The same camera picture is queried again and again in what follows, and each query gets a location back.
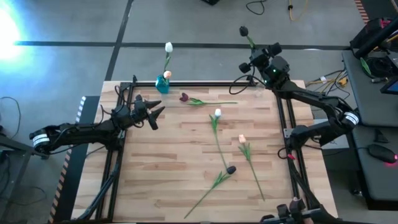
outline gray floor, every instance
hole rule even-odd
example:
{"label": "gray floor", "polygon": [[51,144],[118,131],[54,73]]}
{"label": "gray floor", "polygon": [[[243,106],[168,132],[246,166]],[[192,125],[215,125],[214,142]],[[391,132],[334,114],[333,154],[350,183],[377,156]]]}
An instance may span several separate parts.
{"label": "gray floor", "polygon": [[[258,44],[337,46],[348,45],[364,25],[353,0],[310,1],[307,13],[297,22],[289,21],[287,0],[268,0],[262,16],[245,8],[249,1],[221,0],[211,7],[199,0],[134,0],[123,41],[245,44],[238,28],[246,25]],[[294,1],[296,15],[303,2]],[[8,0],[0,3],[0,9],[14,20],[19,40],[115,42],[126,4],[127,0]],[[19,101],[22,119],[16,140],[26,144],[31,144],[28,135],[36,129],[74,122],[80,98],[101,92],[113,52],[112,47],[20,46],[14,50],[15,57],[0,60],[0,96]],[[339,50],[284,50],[281,56],[290,63],[292,79],[310,81],[343,69]],[[173,80],[233,80],[241,75],[238,65],[248,57],[245,49],[176,48],[169,69]],[[112,80],[130,80],[132,75],[154,80],[163,62],[163,47],[122,47]],[[351,92],[350,86],[345,90]],[[340,91],[331,94],[346,97]],[[352,95],[347,101],[354,106]],[[11,135],[17,121],[15,106],[4,100],[0,112],[0,124]],[[314,115],[325,117],[319,111]],[[32,157],[22,184],[42,187],[47,200],[29,207],[13,206],[9,222],[47,221],[64,156],[58,154],[47,161]],[[330,174],[339,217],[396,223],[396,212],[368,211],[360,198],[348,193],[343,177]],[[18,199],[39,197],[40,192],[22,187]]]}

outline blue vase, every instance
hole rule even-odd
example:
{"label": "blue vase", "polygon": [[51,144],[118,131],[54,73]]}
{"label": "blue vase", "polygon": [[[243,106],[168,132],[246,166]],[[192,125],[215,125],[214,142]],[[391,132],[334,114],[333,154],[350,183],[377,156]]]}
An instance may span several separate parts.
{"label": "blue vase", "polygon": [[170,83],[168,80],[166,80],[163,75],[159,75],[156,78],[156,83],[155,83],[157,91],[159,91],[161,94],[168,94],[169,93],[169,88],[170,88]]}

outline electronic device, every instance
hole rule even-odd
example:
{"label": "electronic device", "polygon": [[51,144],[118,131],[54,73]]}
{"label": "electronic device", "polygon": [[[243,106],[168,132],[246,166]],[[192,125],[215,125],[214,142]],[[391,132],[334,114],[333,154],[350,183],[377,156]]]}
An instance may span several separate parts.
{"label": "electronic device", "polygon": [[349,42],[352,49],[362,47],[374,34],[385,28],[391,20],[385,18],[372,19],[367,22],[362,30]]}
{"label": "electronic device", "polygon": [[390,164],[397,162],[398,156],[391,150],[378,144],[368,146],[369,155]]}
{"label": "electronic device", "polygon": [[398,95],[398,76],[389,79],[388,83],[385,84],[381,89],[381,93]]}

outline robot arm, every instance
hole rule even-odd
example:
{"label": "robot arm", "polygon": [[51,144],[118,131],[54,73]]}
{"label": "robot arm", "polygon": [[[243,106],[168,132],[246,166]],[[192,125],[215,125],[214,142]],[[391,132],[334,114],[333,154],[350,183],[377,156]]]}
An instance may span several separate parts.
{"label": "robot arm", "polygon": [[301,148],[305,142],[314,136],[321,136],[321,146],[337,137],[352,131],[359,123],[354,110],[341,98],[324,96],[314,91],[298,87],[289,77],[289,64],[282,57],[277,56],[282,49],[279,43],[259,49],[248,37],[248,30],[240,28],[240,33],[251,42],[251,56],[249,63],[242,63],[239,69],[246,73],[251,67],[259,70],[264,80],[265,88],[274,92],[282,99],[295,99],[312,106],[321,108],[328,116],[328,121],[310,127],[299,125],[291,133],[288,141],[292,149]]}
{"label": "robot arm", "polygon": [[156,130],[156,119],[164,106],[152,112],[150,109],[160,103],[161,101],[143,100],[141,95],[137,95],[133,102],[133,110],[127,105],[120,105],[113,110],[109,120],[96,124],[51,125],[31,133],[29,138],[33,140],[35,150],[44,154],[51,154],[60,146],[94,142],[104,144],[109,150],[118,146],[118,136],[121,131],[131,126],[137,127],[137,124],[143,123],[146,119],[151,128]]}

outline wooden table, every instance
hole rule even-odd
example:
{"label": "wooden table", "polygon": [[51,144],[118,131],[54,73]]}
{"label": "wooden table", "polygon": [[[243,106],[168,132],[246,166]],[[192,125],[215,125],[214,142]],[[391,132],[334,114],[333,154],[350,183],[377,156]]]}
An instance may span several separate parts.
{"label": "wooden table", "polygon": [[[304,87],[303,81],[296,83]],[[118,84],[120,82],[104,82],[100,104],[107,111],[116,106],[114,86]],[[238,104],[192,107],[179,101],[183,92],[203,101],[236,101]],[[279,204],[290,203],[292,188],[287,161],[277,157],[284,141],[271,91],[248,88],[239,95],[230,95],[226,87],[171,87],[168,95],[161,95],[154,87],[136,87],[134,96],[137,94],[148,100],[162,100],[160,106],[166,109],[157,120],[158,130],[151,130],[146,123],[141,129],[131,128],[127,132],[114,222],[258,222],[263,215],[276,215]],[[297,124],[311,125],[309,105],[292,103]],[[221,150],[228,165],[236,166],[237,171],[184,219],[224,170],[208,116],[214,114],[216,108],[222,110],[218,128]],[[98,108],[96,122],[100,119]],[[253,166],[265,201],[261,199],[248,162],[238,149],[239,134],[244,134],[251,143]],[[99,146],[89,146],[88,152]],[[328,212],[336,216],[322,152],[304,147],[303,155],[312,191]],[[106,150],[102,150],[86,159],[73,218],[81,215],[98,193],[105,158]],[[108,202],[109,196],[103,215],[108,211]]]}

